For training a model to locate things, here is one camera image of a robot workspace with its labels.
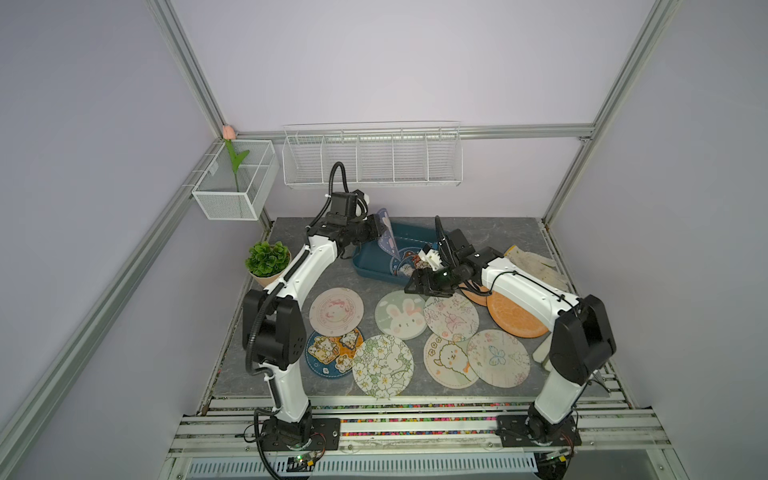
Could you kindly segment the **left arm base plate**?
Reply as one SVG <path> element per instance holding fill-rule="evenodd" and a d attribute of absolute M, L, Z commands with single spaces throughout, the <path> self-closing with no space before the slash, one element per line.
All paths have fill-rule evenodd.
<path fill-rule="evenodd" d="M 334 417 L 288 423 L 268 418 L 260 425 L 260 444 L 265 451 L 336 451 L 341 439 L 341 420 Z"/>

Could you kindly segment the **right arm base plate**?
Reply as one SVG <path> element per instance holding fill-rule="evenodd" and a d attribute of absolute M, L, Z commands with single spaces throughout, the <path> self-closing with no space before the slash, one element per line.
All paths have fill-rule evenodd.
<path fill-rule="evenodd" d="M 558 424 L 550 424 L 537 416 L 500 415 L 497 417 L 496 435 L 503 447 L 567 447 L 582 445 L 582 439 L 573 416 Z"/>

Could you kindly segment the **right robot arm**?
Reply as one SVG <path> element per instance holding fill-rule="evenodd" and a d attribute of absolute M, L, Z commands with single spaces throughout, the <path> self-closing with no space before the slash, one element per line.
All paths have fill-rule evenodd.
<path fill-rule="evenodd" d="M 437 242 L 419 252 L 424 265 L 411 274 L 409 294 L 449 298 L 461 288 L 480 295 L 505 297 L 532 314 L 551 333 L 552 365 L 545 385 L 527 417 L 509 430 L 537 445 L 574 440 L 574 407 L 596 371 L 617 350 L 603 302 L 578 297 L 536 279 L 491 247 L 475 249 L 459 229 L 447 232 L 435 218 Z"/>

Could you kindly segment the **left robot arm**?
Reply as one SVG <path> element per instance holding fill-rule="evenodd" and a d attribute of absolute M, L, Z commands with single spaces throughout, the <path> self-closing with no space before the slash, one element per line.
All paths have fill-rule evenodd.
<path fill-rule="evenodd" d="M 329 266 L 380 237 L 381 221 L 368 203 L 361 190 L 349 187 L 345 165 L 335 162 L 325 203 L 306 227 L 299 254 L 276 280 L 244 298 L 245 371 L 263 377 L 273 401 L 271 415 L 284 424 L 300 424 L 310 411 L 299 366 L 306 344 L 302 306 Z"/>

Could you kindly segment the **pink floral sketch coaster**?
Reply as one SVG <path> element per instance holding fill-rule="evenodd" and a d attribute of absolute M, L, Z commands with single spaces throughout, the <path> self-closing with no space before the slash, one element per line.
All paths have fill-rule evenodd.
<path fill-rule="evenodd" d="M 469 340 L 479 329 L 475 305 L 458 293 L 450 298 L 429 297 L 424 316 L 433 334 L 453 343 Z"/>

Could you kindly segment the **teal plastic storage box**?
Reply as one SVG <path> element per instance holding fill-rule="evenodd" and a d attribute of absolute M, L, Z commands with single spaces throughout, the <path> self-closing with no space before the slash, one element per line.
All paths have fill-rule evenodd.
<path fill-rule="evenodd" d="M 423 247 L 437 242 L 433 227 L 428 228 L 408 223 L 392 224 L 399 250 L 405 247 Z M 362 277 L 405 286 L 409 278 L 394 276 L 390 271 L 391 257 L 384 253 L 376 241 L 365 243 L 353 257 L 353 267 Z"/>

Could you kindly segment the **blue bunny bear coaster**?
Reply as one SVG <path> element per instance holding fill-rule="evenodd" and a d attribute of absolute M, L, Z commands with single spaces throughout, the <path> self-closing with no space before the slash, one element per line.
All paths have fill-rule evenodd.
<path fill-rule="evenodd" d="M 422 262 L 419 254 L 421 247 L 405 247 L 390 260 L 390 271 L 396 277 L 409 278 Z"/>

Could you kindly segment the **purple bunny coaster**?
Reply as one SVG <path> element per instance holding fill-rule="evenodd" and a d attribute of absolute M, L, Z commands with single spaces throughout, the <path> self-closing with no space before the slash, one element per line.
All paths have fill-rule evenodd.
<path fill-rule="evenodd" d="M 391 218 L 389 215 L 389 212 L 386 208 L 381 208 L 377 212 L 377 217 L 379 218 L 379 221 L 381 223 L 381 226 L 383 228 L 378 240 L 377 244 L 379 248 L 386 254 L 388 254 L 391 258 L 394 258 L 396 260 L 401 259 L 401 255 L 399 253 L 399 248 L 397 245 L 397 241 L 394 235 L 394 230 L 392 227 Z"/>

